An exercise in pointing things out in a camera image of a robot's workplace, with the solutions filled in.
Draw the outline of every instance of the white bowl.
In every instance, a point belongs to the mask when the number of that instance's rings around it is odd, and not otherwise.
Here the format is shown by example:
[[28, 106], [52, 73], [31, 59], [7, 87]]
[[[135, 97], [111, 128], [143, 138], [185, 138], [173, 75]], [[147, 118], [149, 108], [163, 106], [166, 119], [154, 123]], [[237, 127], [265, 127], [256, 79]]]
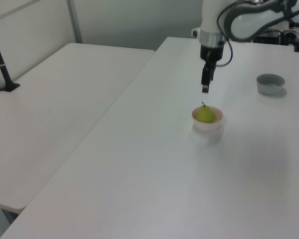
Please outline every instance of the white bowl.
[[193, 122], [194, 122], [194, 126], [200, 130], [203, 131], [212, 131], [217, 129], [220, 124], [221, 124], [221, 120], [223, 119], [223, 113], [221, 112], [220, 109], [209, 106], [210, 109], [215, 113], [216, 119], [214, 123], [202, 123], [196, 120], [196, 116], [200, 110], [200, 107], [196, 108], [193, 110], [193, 112], [191, 113], [191, 116], [193, 118]]
[[257, 77], [257, 89], [265, 95], [278, 94], [285, 84], [284, 78], [274, 74], [262, 74]]

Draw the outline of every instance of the small gray cup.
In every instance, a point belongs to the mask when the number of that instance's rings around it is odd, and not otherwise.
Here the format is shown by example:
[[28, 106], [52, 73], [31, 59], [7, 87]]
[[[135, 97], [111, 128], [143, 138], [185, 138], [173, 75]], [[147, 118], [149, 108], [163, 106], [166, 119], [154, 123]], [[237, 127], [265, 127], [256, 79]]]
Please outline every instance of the small gray cup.
[[257, 89], [265, 95], [278, 94], [285, 84], [284, 78], [274, 74], [262, 74], [257, 77]]

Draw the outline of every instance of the white table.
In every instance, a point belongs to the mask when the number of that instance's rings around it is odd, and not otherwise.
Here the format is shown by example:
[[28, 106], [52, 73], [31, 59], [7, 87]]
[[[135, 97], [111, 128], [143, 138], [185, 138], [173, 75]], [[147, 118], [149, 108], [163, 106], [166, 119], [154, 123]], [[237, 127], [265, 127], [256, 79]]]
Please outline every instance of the white table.
[[152, 55], [72, 43], [0, 92], [0, 207], [20, 213]]
[[[207, 95], [198, 41], [168, 38], [2, 239], [299, 239], [299, 53], [233, 48]], [[220, 129], [193, 128], [201, 101]]]

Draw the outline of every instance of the white wall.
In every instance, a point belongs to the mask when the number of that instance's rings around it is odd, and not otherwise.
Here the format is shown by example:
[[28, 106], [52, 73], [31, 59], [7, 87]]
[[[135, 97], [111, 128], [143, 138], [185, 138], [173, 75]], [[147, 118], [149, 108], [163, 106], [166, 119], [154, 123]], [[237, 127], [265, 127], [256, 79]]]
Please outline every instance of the white wall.
[[83, 43], [157, 50], [167, 36], [191, 37], [202, 0], [70, 0]]
[[0, 20], [0, 51], [13, 81], [70, 42], [66, 0], [40, 0]]

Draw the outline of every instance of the pear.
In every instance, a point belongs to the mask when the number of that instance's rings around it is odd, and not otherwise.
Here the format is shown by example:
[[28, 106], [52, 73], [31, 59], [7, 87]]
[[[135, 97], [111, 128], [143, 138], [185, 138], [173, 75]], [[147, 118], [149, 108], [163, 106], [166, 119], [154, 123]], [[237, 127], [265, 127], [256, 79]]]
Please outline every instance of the pear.
[[214, 123], [215, 113], [204, 102], [202, 103], [203, 105], [196, 116], [196, 120], [202, 123]]

